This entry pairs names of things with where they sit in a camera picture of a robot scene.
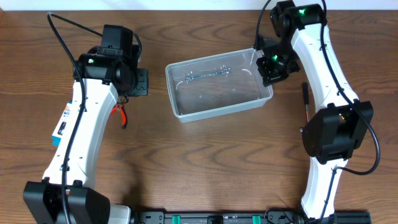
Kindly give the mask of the clear plastic container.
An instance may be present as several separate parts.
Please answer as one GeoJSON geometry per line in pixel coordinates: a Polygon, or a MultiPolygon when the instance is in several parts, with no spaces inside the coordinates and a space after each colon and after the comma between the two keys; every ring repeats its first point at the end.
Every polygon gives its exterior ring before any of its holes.
{"type": "Polygon", "coordinates": [[[262,84],[252,48],[171,63],[165,68],[170,104],[181,123],[223,116],[262,107],[273,97],[271,86],[262,84]],[[231,73],[186,82],[190,75],[230,67],[231,73]]]}

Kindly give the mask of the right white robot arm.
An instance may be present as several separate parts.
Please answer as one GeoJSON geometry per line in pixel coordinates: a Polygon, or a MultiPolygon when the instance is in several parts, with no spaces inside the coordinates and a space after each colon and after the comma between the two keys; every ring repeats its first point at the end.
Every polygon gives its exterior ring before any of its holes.
{"type": "Polygon", "coordinates": [[[257,69],[264,86],[286,80],[303,70],[308,81],[303,97],[313,97],[315,114],[301,129],[310,156],[307,187],[292,223],[370,223],[367,212],[337,212],[334,198],[342,173],[366,134],[373,134],[374,111],[350,87],[330,42],[325,4],[296,6],[278,2],[270,13],[276,40],[256,36],[262,51],[257,69]]]}

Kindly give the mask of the silver wrench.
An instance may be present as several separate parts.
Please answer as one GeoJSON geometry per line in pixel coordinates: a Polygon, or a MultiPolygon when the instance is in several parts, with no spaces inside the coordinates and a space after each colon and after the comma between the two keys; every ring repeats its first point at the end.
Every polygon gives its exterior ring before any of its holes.
{"type": "Polygon", "coordinates": [[[208,77],[215,77],[215,76],[220,76],[220,75],[227,75],[229,73],[231,73],[231,68],[227,67],[227,68],[224,68],[224,69],[216,71],[216,72],[204,73],[204,74],[199,74],[199,75],[190,75],[190,76],[183,78],[183,80],[185,80],[188,83],[190,81],[197,80],[200,78],[208,78],[208,77]]]}

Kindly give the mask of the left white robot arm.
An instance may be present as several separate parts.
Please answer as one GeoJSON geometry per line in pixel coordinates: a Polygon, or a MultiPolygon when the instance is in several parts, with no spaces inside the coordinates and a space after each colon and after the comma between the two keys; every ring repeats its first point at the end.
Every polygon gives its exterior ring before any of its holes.
{"type": "Polygon", "coordinates": [[[37,223],[133,223],[132,209],[95,190],[104,130],[119,97],[146,96],[148,71],[138,68],[141,47],[94,47],[74,62],[73,98],[56,153],[40,182],[28,182],[23,199],[37,223]]]}

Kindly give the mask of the red handled pliers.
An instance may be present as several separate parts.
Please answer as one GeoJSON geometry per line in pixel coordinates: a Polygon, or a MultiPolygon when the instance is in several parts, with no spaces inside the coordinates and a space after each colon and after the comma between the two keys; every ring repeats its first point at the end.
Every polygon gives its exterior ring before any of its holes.
{"type": "Polygon", "coordinates": [[[125,129],[127,127],[128,124],[128,118],[127,118],[127,114],[126,111],[124,109],[124,105],[126,103],[129,102],[129,97],[128,96],[122,96],[120,100],[118,100],[116,102],[116,104],[114,105],[114,107],[111,110],[111,114],[114,114],[115,112],[119,111],[122,117],[122,124],[121,124],[121,128],[125,129]]]}

